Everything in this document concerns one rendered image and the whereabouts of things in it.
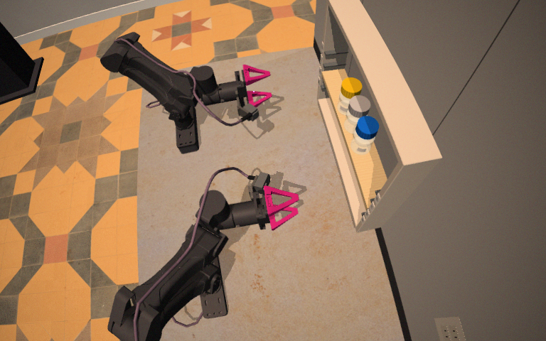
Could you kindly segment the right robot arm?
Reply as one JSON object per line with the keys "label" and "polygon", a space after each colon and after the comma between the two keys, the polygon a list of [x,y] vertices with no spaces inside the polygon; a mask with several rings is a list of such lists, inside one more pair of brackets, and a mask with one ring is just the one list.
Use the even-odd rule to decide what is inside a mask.
{"label": "right robot arm", "polygon": [[138,341],[159,341],[167,322],[196,296],[200,296],[204,318],[227,315],[217,256],[229,240],[220,230],[236,228],[231,204],[220,191],[209,190],[199,205],[196,238],[186,256],[178,261],[190,245],[193,224],[181,248],[154,276],[133,291],[125,286],[117,291],[107,329],[121,341],[135,341],[134,314],[139,300],[143,302],[137,319]]}

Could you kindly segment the white bottle with blue cap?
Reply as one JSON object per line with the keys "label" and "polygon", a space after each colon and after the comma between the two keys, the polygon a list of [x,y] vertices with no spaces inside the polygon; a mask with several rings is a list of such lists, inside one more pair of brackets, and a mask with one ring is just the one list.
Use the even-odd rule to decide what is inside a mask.
{"label": "white bottle with blue cap", "polygon": [[358,155],[367,154],[373,145],[378,129],[379,124],[375,118],[370,116],[359,118],[350,143],[352,151]]}

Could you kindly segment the light wooden plank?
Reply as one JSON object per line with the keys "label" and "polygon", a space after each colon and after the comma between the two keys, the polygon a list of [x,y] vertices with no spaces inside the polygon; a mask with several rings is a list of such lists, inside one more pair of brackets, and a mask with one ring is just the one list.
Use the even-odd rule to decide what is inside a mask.
{"label": "light wooden plank", "polygon": [[387,181],[384,168],[374,142],[371,150],[365,155],[358,155],[354,153],[350,147],[353,134],[350,134],[345,130],[344,121],[346,116],[342,115],[337,109],[342,81],[348,78],[345,69],[323,71],[321,76],[340,126],[356,180],[358,182],[360,193],[362,195],[365,210],[367,211],[367,209],[370,207],[370,199],[376,197],[375,191],[381,190]]}

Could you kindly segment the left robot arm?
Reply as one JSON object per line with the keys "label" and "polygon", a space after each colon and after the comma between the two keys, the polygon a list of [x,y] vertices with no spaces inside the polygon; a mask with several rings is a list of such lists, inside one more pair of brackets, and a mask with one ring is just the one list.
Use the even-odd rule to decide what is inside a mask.
{"label": "left robot arm", "polygon": [[110,72],[119,72],[129,77],[158,99],[170,113],[169,119],[175,121],[178,148],[195,146],[193,107],[197,105],[198,100],[193,95],[194,81],[190,74],[196,79],[196,94],[204,105],[218,104],[221,103],[219,92],[222,90],[218,89],[213,69],[204,65],[193,67],[189,75],[170,72],[162,65],[173,71],[177,70],[152,55],[138,42],[139,37],[136,32],[118,37],[117,39],[129,41],[133,45],[132,48],[123,40],[116,39],[101,57],[102,66]]}

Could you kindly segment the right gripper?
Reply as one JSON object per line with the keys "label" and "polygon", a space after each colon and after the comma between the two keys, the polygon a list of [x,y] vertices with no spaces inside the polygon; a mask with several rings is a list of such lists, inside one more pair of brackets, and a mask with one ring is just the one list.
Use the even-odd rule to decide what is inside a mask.
{"label": "right gripper", "polygon": [[[270,223],[273,231],[298,214],[297,208],[289,206],[297,202],[299,200],[299,196],[296,193],[290,193],[265,185],[264,195],[262,195],[262,198],[259,198],[259,192],[256,191],[254,187],[257,178],[258,175],[255,176],[252,184],[248,186],[251,201],[231,204],[234,222],[236,227],[259,224],[260,230],[266,229],[265,224]],[[280,205],[273,205],[272,194],[292,197],[292,199]],[[266,212],[266,215],[264,211]],[[292,213],[276,222],[274,214],[278,213],[279,211],[290,211]]]}

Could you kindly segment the grey wall-mounted rack frame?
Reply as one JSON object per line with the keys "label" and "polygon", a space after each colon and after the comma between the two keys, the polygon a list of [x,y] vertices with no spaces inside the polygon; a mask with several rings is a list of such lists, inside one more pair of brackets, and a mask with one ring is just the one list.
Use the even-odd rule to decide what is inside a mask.
{"label": "grey wall-mounted rack frame", "polygon": [[398,163],[379,192],[380,200],[366,212],[348,151],[322,76],[317,101],[336,158],[356,232],[382,227],[441,160],[424,116],[392,54],[360,0],[326,0],[323,27],[323,71],[345,69],[324,63],[345,61],[347,49],[355,58],[392,144]]}

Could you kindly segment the white bottle with grey cap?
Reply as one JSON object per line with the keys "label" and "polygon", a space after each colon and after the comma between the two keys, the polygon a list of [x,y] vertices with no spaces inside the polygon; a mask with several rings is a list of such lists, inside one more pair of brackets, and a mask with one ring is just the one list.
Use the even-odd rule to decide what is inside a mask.
{"label": "white bottle with grey cap", "polygon": [[359,118],[367,116],[370,110],[370,101],[368,98],[356,95],[350,99],[346,118],[344,121],[345,130],[353,134]]}

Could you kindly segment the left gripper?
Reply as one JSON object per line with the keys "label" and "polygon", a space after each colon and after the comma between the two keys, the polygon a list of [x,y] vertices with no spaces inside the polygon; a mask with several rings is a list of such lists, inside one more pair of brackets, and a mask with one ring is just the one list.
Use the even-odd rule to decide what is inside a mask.
{"label": "left gripper", "polygon": [[[262,73],[263,75],[250,77],[249,72]],[[218,84],[219,90],[222,90],[222,92],[219,92],[220,102],[223,103],[223,102],[230,102],[230,101],[237,100],[238,114],[239,116],[244,117],[250,112],[242,108],[245,106],[243,97],[246,97],[247,103],[254,105],[254,107],[258,107],[259,105],[261,105],[261,103],[263,103],[264,101],[272,97],[272,93],[270,92],[247,91],[246,86],[251,85],[252,83],[255,83],[269,76],[270,76],[270,71],[260,70],[255,67],[251,67],[249,65],[243,65],[242,78],[244,83],[242,82],[242,80],[240,81],[240,72],[235,71],[236,81]],[[252,96],[253,97],[266,96],[266,97],[258,100],[257,102],[253,102]]]}

